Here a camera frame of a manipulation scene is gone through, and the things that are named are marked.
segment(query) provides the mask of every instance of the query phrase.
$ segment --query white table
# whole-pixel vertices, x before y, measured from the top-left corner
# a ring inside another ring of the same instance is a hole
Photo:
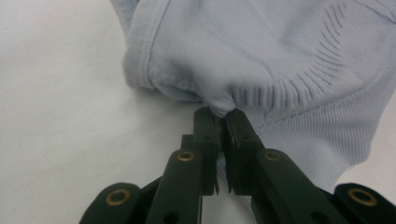
[[[124,39],[109,1],[0,2],[0,223],[78,223],[105,187],[162,175],[201,105],[130,90]],[[362,183],[396,203],[396,98]],[[203,223],[255,223],[221,184]]]

